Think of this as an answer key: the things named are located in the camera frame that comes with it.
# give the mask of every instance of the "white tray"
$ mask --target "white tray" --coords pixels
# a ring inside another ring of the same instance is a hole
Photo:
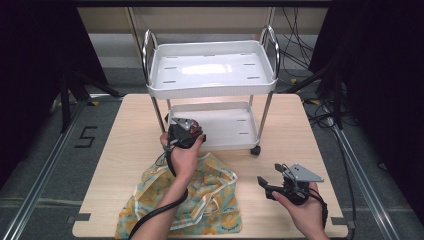
[[[157,99],[267,94],[276,79],[258,41],[162,44],[147,88]]]
[[[202,151],[252,149],[259,144],[258,131],[248,102],[174,105],[173,117],[196,120],[206,134]]]

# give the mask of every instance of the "wooden table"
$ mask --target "wooden table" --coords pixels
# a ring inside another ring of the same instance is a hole
[[[172,104],[238,99],[240,97],[180,99],[173,100]],[[248,97],[243,96],[243,100],[248,101]],[[265,95],[254,97],[253,109],[257,123],[262,118],[265,100]],[[161,112],[166,113],[166,101],[159,101],[159,105]],[[144,170],[163,152],[159,144],[160,134],[150,96],[127,95],[80,209],[80,214],[88,213],[90,218],[88,221],[75,222],[75,236],[114,236],[119,212],[132,195]],[[303,237],[285,208],[278,202],[266,199],[264,189],[257,183],[257,176],[262,176],[272,185],[281,185],[283,178],[281,173],[274,170],[274,163],[285,163],[288,166],[299,163],[325,179],[318,187],[328,204],[326,232],[330,237],[345,237],[347,227],[332,224],[331,217],[341,218],[343,215],[297,95],[274,94],[260,146],[262,151],[259,156],[251,155],[250,150],[213,152],[239,177],[236,197],[241,209],[243,230],[239,234],[197,235],[187,238]]]

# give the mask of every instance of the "hand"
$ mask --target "hand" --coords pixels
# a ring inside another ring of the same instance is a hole
[[[203,143],[204,135],[200,135],[193,146],[189,149],[183,149],[175,146],[171,146],[171,161],[174,167],[177,177],[189,178],[194,174],[197,167],[197,154]],[[164,132],[160,136],[160,142],[162,146],[166,146],[168,143],[168,133]]]
[[[318,192],[315,182],[309,183],[309,188]],[[304,204],[296,206],[278,192],[272,192],[272,195],[289,211],[294,225],[307,239],[328,239],[322,227],[322,206],[318,200],[309,197]]]

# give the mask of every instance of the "floral print bag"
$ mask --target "floral print bag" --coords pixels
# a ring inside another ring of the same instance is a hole
[[[153,211],[174,179],[166,166],[153,164],[119,214],[116,239],[128,238],[132,228]],[[188,186],[188,197],[178,207],[170,235],[238,233],[242,229],[235,197],[237,175],[211,153],[199,158]]]

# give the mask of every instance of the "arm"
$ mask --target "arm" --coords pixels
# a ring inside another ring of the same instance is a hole
[[[318,186],[315,182],[309,183],[309,188],[318,192]],[[272,195],[287,209],[294,225],[307,239],[329,239],[322,228],[322,206],[318,200],[310,197],[304,204],[296,206],[278,192],[272,192]]]
[[[167,133],[164,133],[160,137],[162,145],[166,145],[167,136]],[[172,165],[177,176],[156,208],[175,202],[184,195],[184,192],[190,183],[191,177],[196,170],[197,153],[202,143],[203,135],[197,138],[195,144],[190,149],[181,149],[175,147],[172,150]],[[174,207],[148,220],[140,226],[131,239],[167,239],[177,210],[178,208]]]

